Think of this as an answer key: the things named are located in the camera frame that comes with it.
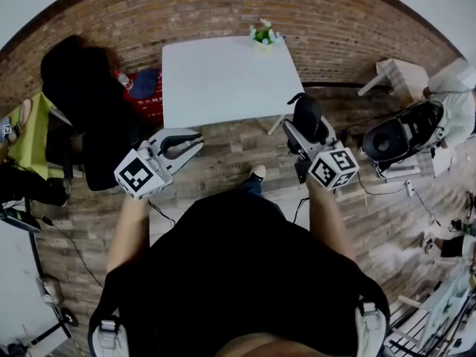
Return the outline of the artificial flowers in white pot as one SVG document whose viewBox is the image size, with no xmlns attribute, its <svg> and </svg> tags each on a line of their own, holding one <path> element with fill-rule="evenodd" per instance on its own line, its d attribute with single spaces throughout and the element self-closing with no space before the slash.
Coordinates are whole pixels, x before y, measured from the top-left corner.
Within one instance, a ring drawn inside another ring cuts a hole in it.
<svg viewBox="0 0 476 357">
<path fill-rule="evenodd" d="M 258 51 L 271 51 L 275 44 L 284 42 L 280 32 L 274 31 L 271 21 L 260 19 L 261 26 L 249 27 L 249 36 Z"/>
</svg>

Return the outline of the person's shoe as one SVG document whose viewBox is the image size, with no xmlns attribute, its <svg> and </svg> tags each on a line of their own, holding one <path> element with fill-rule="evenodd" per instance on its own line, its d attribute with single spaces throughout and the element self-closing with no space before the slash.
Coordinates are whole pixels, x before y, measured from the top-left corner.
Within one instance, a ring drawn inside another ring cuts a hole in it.
<svg viewBox="0 0 476 357">
<path fill-rule="evenodd" d="M 248 177 L 262 184 L 266 177 L 266 167 L 263 164 L 254 166 L 251 169 Z"/>
</svg>

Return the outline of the white table leg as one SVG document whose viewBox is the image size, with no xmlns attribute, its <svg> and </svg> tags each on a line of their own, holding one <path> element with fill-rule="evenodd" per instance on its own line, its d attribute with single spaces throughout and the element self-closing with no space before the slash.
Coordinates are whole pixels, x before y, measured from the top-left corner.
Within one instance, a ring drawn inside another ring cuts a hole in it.
<svg viewBox="0 0 476 357">
<path fill-rule="evenodd" d="M 271 135 L 275 131 L 275 129 L 281 124 L 284 118 L 285 118 L 285 115 L 280 115 L 277 118 L 277 120 L 273 123 L 271 128 L 267 131 L 267 135 Z"/>
</svg>

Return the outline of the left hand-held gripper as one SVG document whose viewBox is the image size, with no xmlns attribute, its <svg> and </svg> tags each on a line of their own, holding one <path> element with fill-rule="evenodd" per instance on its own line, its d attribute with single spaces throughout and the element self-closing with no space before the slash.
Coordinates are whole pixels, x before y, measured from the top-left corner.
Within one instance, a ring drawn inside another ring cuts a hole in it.
<svg viewBox="0 0 476 357">
<path fill-rule="evenodd" d="M 131 149 L 114 171 L 118 184 L 134 199 L 148 198 L 173 182 L 180 170 L 198 153 L 204 141 L 192 129 L 160 129 L 137 150 Z M 161 159 L 153 152 L 161 151 Z"/>
</svg>

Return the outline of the person's black shirt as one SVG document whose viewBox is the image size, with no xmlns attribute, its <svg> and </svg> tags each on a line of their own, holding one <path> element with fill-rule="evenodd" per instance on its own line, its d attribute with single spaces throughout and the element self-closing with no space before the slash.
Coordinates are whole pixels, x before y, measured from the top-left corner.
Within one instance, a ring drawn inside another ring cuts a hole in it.
<svg viewBox="0 0 476 357">
<path fill-rule="evenodd" d="M 380 286 L 263 197 L 195 202 L 136 259 L 106 275 L 89 323 L 93 357 L 215 357 L 265 333 L 331 357 L 376 355 L 390 320 Z"/>
</svg>

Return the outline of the person's left forearm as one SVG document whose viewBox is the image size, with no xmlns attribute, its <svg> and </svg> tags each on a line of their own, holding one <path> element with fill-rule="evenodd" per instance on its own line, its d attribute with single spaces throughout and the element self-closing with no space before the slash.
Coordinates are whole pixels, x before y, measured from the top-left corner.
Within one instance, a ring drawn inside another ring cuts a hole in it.
<svg viewBox="0 0 476 357">
<path fill-rule="evenodd" d="M 107 273 L 136 259 L 149 248 L 149 202 L 125 196 L 112 235 Z"/>
</svg>

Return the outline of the red box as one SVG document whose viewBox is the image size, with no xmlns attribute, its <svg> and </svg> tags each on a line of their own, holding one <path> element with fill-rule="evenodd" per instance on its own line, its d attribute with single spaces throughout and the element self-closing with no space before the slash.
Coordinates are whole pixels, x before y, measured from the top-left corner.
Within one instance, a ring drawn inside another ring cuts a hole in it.
<svg viewBox="0 0 476 357">
<path fill-rule="evenodd" d="M 162 84 L 162 72 L 160 68 L 158 85 L 155 89 L 153 96 L 141 100 L 136 100 L 129 95 L 129 90 L 124 90 L 124 100 L 138 113 L 138 115 L 144 120 L 150 123 L 162 123 L 163 122 L 163 84 Z M 128 77 L 134 81 L 137 73 L 130 74 Z"/>
</svg>

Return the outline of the black laptop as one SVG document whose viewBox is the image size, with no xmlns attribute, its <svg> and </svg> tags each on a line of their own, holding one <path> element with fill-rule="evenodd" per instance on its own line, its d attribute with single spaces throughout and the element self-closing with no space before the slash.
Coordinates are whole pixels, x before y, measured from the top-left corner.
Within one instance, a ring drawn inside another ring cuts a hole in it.
<svg viewBox="0 0 476 357">
<path fill-rule="evenodd" d="M 0 208 L 0 221 L 32 234 L 38 234 L 41 232 L 40 225 L 36 219 L 23 210 L 17 210 L 15 208 Z"/>
</svg>

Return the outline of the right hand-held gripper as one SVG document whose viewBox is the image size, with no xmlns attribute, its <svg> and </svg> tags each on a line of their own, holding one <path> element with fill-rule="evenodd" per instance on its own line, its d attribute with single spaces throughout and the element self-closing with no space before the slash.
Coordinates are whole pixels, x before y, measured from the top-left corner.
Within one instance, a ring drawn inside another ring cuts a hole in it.
<svg viewBox="0 0 476 357">
<path fill-rule="evenodd" d="M 335 190 L 347 185 L 360 167 L 350 148 L 337 141 L 334 128 L 324 116 L 319 127 L 323 128 L 325 145 L 308 141 L 290 120 L 283 122 L 288 147 L 298 155 L 295 170 L 299 182 L 312 178 L 325 190 Z"/>
</svg>

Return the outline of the person's right forearm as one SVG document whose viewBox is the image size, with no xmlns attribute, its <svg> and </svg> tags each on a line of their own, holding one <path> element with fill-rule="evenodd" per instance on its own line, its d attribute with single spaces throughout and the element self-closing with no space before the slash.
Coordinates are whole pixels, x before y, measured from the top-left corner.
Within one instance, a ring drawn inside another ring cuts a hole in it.
<svg viewBox="0 0 476 357">
<path fill-rule="evenodd" d="M 306 178 L 309 192 L 309 231 L 332 250 L 356 261 L 350 233 L 332 191 L 324 189 L 311 177 Z"/>
</svg>

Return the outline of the yellow-green tablecloth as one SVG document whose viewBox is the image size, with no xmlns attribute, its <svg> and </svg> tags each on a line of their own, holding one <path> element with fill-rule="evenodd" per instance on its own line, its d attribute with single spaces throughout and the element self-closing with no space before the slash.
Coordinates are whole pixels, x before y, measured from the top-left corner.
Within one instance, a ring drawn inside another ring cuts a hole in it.
<svg viewBox="0 0 476 357">
<path fill-rule="evenodd" d="M 42 93 L 31 98 L 31 113 L 22 128 L 19 140 L 10 148 L 8 155 L 22 168 L 37 173 L 44 180 L 64 178 L 61 167 L 50 168 L 45 151 L 48 136 L 50 109 L 56 106 Z"/>
</svg>

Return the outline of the clear water bottle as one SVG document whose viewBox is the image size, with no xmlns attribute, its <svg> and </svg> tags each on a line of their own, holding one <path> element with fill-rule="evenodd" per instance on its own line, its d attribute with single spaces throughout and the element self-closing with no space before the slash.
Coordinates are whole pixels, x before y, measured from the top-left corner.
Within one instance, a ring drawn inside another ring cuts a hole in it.
<svg viewBox="0 0 476 357">
<path fill-rule="evenodd" d="M 133 87 L 133 80 L 131 80 L 126 74 L 119 70 L 114 70 L 114 75 L 118 82 L 126 89 L 130 90 Z"/>
</svg>

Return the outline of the black office chair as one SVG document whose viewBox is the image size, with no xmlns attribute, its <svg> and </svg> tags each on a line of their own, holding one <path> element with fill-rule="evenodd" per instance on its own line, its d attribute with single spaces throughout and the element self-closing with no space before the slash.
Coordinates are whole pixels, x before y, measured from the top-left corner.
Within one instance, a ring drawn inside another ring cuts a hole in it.
<svg viewBox="0 0 476 357">
<path fill-rule="evenodd" d="M 124 100 L 106 49 L 69 36 L 40 65 L 43 94 L 82 136 L 82 156 L 90 190 L 117 186 L 114 171 L 141 140 L 140 120 Z"/>
</svg>

